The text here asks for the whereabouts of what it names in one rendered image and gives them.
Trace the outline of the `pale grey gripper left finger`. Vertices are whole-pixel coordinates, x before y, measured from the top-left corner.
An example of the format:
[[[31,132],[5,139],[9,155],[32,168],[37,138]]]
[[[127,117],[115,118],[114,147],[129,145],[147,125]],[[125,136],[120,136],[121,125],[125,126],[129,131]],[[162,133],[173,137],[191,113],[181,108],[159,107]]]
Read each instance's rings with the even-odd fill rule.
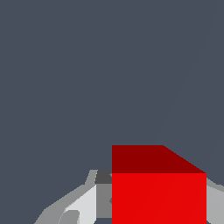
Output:
[[[90,170],[83,185],[47,207],[34,224],[95,224],[112,218],[112,171]]]

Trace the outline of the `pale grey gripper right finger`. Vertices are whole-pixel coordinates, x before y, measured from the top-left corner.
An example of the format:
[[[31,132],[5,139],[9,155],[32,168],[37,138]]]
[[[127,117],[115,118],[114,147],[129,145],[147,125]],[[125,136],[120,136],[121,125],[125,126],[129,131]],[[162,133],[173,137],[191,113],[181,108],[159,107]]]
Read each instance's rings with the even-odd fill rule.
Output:
[[[206,220],[210,224],[224,224],[224,186],[206,180]]]

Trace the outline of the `red cube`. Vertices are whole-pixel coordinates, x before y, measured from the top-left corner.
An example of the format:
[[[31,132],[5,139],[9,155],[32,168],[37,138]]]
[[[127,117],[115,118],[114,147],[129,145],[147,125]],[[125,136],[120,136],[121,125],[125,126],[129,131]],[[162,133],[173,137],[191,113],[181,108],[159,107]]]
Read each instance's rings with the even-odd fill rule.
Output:
[[[114,145],[112,224],[207,224],[207,174],[163,145]]]

